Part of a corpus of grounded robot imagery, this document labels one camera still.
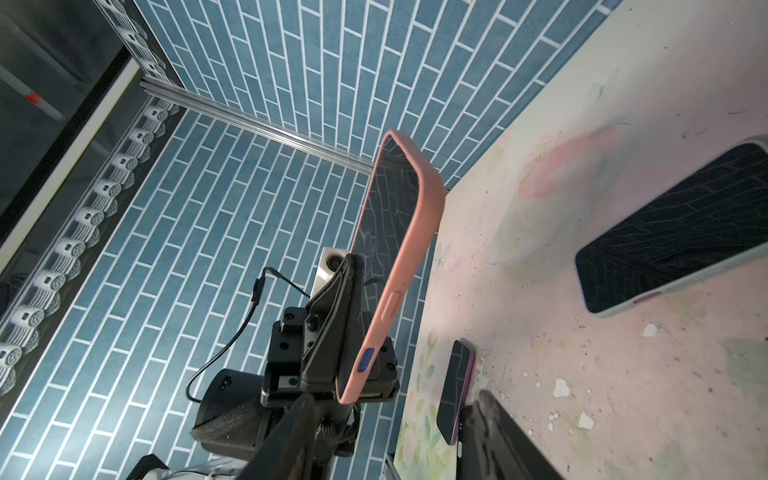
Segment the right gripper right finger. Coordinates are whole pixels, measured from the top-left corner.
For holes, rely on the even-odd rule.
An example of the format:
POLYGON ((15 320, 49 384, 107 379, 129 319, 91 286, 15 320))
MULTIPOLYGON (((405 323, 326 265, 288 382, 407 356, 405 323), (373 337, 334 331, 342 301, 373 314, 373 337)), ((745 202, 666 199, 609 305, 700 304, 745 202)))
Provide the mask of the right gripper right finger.
POLYGON ((561 477, 488 390, 461 412, 456 459, 463 480, 561 477))

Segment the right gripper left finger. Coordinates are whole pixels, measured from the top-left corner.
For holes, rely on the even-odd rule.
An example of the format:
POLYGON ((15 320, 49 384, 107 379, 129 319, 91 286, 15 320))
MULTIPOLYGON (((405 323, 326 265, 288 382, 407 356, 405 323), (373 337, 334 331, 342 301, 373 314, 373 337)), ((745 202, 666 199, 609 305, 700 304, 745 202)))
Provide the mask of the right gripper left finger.
POLYGON ((236 479, 310 479, 317 425, 315 401, 302 394, 236 479))

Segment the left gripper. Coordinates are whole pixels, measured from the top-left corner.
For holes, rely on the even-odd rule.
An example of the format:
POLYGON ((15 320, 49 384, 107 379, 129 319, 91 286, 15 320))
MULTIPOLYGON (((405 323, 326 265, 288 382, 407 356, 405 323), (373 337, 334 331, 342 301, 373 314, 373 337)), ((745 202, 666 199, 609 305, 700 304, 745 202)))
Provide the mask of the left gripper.
MULTIPOLYGON (((304 393, 336 402, 352 373, 362 342, 359 325, 364 257, 350 253, 307 307, 289 307, 272 327, 261 387, 261 404, 289 407, 304 393)), ((388 337, 358 398, 386 403, 399 393, 393 341, 388 337)))

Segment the pink phone case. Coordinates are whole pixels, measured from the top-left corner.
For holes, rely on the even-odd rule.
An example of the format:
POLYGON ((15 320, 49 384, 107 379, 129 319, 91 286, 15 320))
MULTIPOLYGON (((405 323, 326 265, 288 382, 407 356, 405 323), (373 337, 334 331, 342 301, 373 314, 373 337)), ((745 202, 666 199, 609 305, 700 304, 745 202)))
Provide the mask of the pink phone case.
POLYGON ((391 130, 385 134, 381 148, 388 136, 402 147, 416 170, 419 180, 418 201, 373 320, 367 329, 360 326, 362 342, 350 378, 344 387, 337 387, 338 400, 342 404, 352 404, 358 400, 414 276, 426 258, 439 229, 445 206, 446 190, 442 178, 414 140, 403 132, 391 130))

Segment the blue phone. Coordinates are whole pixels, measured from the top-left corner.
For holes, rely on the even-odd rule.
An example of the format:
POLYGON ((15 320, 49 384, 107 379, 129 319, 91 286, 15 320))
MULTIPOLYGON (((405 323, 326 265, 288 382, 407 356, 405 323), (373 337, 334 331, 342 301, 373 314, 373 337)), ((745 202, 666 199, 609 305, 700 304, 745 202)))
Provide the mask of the blue phone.
POLYGON ((353 242, 359 306, 367 329, 412 221, 419 195, 416 170, 390 136, 379 152, 353 242))

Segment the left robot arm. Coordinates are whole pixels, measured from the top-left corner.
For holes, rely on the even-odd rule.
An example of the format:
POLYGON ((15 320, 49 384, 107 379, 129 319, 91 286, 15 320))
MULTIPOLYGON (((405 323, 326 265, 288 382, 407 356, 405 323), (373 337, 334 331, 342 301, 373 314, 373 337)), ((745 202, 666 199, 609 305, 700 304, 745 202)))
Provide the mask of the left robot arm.
POLYGON ((368 290, 383 286, 361 255, 348 254, 330 281, 272 327, 263 374, 223 369, 206 390, 191 432, 214 461, 172 470, 143 456, 132 479, 326 479, 336 458, 350 457, 364 403, 399 391, 392 341, 365 360, 369 375, 357 399, 341 400, 372 319, 368 290))

